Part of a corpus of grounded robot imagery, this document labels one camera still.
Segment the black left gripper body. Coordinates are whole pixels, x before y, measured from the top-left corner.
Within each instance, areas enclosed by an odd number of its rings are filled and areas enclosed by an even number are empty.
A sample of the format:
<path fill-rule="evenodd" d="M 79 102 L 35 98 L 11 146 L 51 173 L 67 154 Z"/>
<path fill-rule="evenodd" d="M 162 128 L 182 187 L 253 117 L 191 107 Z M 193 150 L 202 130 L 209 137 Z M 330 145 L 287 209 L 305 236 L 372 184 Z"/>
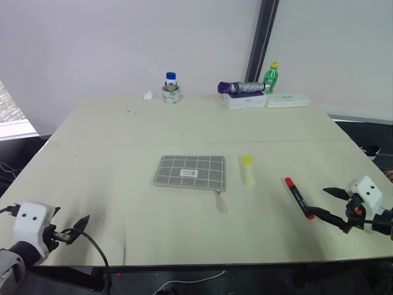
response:
<path fill-rule="evenodd" d="M 65 233 L 57 232 L 56 226 L 53 224 L 47 226 L 43 231 L 43 241 L 49 251 L 55 250 L 58 247 L 59 242 L 68 244 L 69 240 L 70 236 Z"/>

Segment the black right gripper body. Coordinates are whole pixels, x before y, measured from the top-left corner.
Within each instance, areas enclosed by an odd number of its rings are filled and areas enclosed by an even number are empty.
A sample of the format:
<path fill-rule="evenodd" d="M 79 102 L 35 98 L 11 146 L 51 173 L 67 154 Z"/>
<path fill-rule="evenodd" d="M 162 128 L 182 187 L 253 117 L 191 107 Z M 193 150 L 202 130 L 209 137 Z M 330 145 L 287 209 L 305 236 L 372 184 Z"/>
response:
<path fill-rule="evenodd" d="M 363 199 L 357 193 L 350 194 L 349 192 L 345 192 L 346 194 L 346 211 L 345 215 L 348 218 L 346 222 L 346 230 L 351 230 L 353 227 L 363 230 L 364 229 L 364 220 L 365 220 L 365 208 L 363 206 Z"/>

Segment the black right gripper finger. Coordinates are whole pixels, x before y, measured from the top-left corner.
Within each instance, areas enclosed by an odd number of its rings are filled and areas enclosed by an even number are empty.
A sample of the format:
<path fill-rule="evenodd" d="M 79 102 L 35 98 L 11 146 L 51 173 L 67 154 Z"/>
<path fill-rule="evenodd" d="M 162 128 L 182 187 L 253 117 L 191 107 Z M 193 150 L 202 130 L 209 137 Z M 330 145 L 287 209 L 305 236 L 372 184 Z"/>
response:
<path fill-rule="evenodd" d="M 345 189 L 340 189 L 338 187 L 326 187 L 323 188 L 323 191 L 338 199 L 349 200 L 350 198 Z"/>
<path fill-rule="evenodd" d="M 348 234 L 351 230 L 351 223 L 346 222 L 341 217 L 331 214 L 331 212 L 319 207 L 311 206 L 309 209 L 316 217 L 324 222 L 336 226 L 345 234 Z"/>

